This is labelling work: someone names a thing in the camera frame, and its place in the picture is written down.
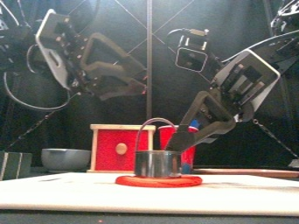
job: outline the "stainless steel pot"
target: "stainless steel pot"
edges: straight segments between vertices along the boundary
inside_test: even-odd
[[[139,138],[143,127],[153,122],[174,124],[163,118],[153,118],[145,122],[137,135],[135,175],[142,178],[179,178],[182,176],[182,153],[169,150],[139,150]]]

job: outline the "metal pole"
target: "metal pole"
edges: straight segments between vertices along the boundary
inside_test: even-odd
[[[153,118],[153,15],[154,1],[147,0],[147,101],[146,101],[146,118]]]

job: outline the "red cloth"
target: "red cloth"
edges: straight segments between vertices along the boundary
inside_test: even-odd
[[[186,187],[202,184],[202,178],[193,175],[182,175],[179,178],[141,178],[138,176],[121,176],[117,184],[142,187]]]

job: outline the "black backdrop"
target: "black backdrop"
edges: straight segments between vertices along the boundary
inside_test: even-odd
[[[15,9],[15,1],[6,1]],[[44,13],[54,8],[68,14],[82,1],[23,1],[27,19],[34,27]],[[261,0],[154,0],[153,117],[179,123],[199,91],[209,89],[211,77],[182,70],[170,60],[165,39],[179,28],[210,29],[213,51],[223,60],[270,37],[265,3],[277,11],[281,1]],[[147,1],[102,0],[98,16],[84,33],[107,35],[147,66]],[[14,91],[26,102],[48,107],[59,105],[66,93],[50,73],[22,72],[14,82]],[[298,150],[298,65],[278,83],[257,112],[257,119],[279,139]],[[7,145],[44,118],[47,113],[30,110],[6,96],[2,81],[2,141]],[[146,121],[146,95],[125,96],[102,101],[90,95],[72,99],[70,106],[56,112],[42,126],[15,144],[10,151],[31,152],[32,165],[42,165],[43,148],[76,148],[91,150],[92,131],[96,124],[142,124]],[[155,148],[159,148],[155,137]],[[293,156],[262,132],[253,122],[238,127],[211,144],[198,145],[197,165],[287,165]]]

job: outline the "red box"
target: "red box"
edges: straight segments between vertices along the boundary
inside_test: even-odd
[[[142,125],[91,124],[94,130],[90,172],[131,172],[135,169],[137,134]],[[146,125],[139,151],[154,149],[155,126]]]

